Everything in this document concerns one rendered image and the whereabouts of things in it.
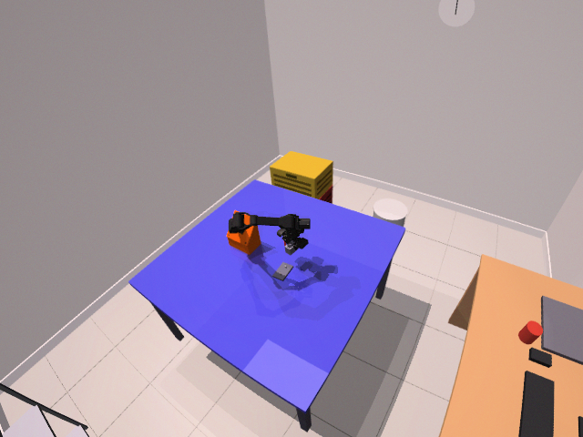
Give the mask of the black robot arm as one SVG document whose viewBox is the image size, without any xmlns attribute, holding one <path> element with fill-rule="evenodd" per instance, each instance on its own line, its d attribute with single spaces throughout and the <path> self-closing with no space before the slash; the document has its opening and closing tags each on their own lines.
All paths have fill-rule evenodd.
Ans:
<svg viewBox="0 0 583 437">
<path fill-rule="evenodd" d="M 244 224 L 244 214 L 250 216 L 250 224 Z M 250 215 L 246 212 L 236 212 L 233 214 L 233 218 L 229 219 L 229 233 L 230 234 L 241 234 L 245 229 L 251 226 L 278 226 L 281 229 L 286 229 L 288 231 L 297 230 L 298 237 L 300 234 L 304 233 L 305 229 L 311 229 L 311 219 L 310 218 L 299 218 L 296 214 L 288 214 L 280 218 L 272 217 L 258 217 L 257 215 Z M 239 233 L 238 233 L 239 232 Z"/>
</svg>

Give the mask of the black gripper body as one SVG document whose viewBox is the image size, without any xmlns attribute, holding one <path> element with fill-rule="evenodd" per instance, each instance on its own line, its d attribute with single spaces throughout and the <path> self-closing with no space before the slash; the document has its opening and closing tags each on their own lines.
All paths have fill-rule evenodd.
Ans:
<svg viewBox="0 0 583 437">
<path fill-rule="evenodd" d="M 283 235 L 282 235 L 283 234 Z M 309 240 L 305 238 L 298 238 L 297 230 L 288 231 L 286 229 L 279 229 L 277 236 L 294 241 L 297 248 L 303 249 L 309 244 Z"/>
</svg>

